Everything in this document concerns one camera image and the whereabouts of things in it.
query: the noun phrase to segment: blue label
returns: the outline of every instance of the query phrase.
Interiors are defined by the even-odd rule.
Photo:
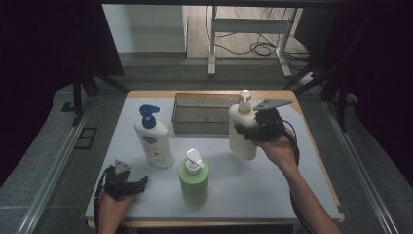
[[[150,136],[143,136],[143,139],[148,143],[148,144],[154,144],[157,143],[158,141]]]

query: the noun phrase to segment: lotion bottle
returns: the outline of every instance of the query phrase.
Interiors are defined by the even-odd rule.
[[[250,100],[252,93],[249,90],[240,91],[239,103],[232,105],[229,110],[229,140],[233,153],[247,161],[256,156],[257,147],[251,140],[246,140],[244,135],[237,133],[235,125],[243,125],[246,128],[258,126],[255,121],[256,111],[252,110]]]
[[[207,200],[209,165],[196,149],[187,152],[187,158],[178,167],[179,181],[185,203],[198,207]]]
[[[149,163],[159,167],[170,167],[174,163],[169,144],[168,129],[152,115],[160,108],[153,105],[142,105],[139,112],[142,120],[134,124],[134,129],[145,151]]]

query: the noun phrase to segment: rectangular container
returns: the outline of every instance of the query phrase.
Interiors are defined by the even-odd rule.
[[[228,135],[228,109],[239,95],[177,93],[172,114],[177,135]]]

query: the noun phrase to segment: wooden floor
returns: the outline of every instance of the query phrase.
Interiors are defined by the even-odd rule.
[[[284,8],[252,8],[252,7],[219,7],[217,10],[218,18],[241,18],[241,19],[287,19],[292,9]],[[199,59],[208,57],[209,36],[210,36],[210,18],[212,15],[211,7],[188,6],[188,45],[187,57],[189,59]],[[286,51],[288,52],[307,52],[295,38],[296,24],[300,18],[301,10],[298,10],[295,18],[295,24],[291,30],[291,35],[288,39]],[[250,46],[257,42],[259,37],[255,33],[236,33],[228,35],[229,33],[216,33],[215,45],[221,45],[233,51],[230,52],[220,47],[215,47],[216,56],[218,58],[265,58],[265,56],[257,53],[247,53],[244,55],[237,55],[248,52]],[[263,34],[263,36],[272,44],[277,45],[277,41],[281,40],[282,35],[278,34]],[[264,38],[259,38],[260,42],[266,42]],[[267,54],[270,51],[266,48],[257,48],[260,54]],[[271,53],[268,58],[275,58],[275,53]]]

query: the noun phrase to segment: person's left hand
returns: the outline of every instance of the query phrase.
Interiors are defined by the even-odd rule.
[[[131,202],[135,196],[129,196],[123,201],[116,201],[104,189],[99,196],[99,233],[114,234],[124,220]]]

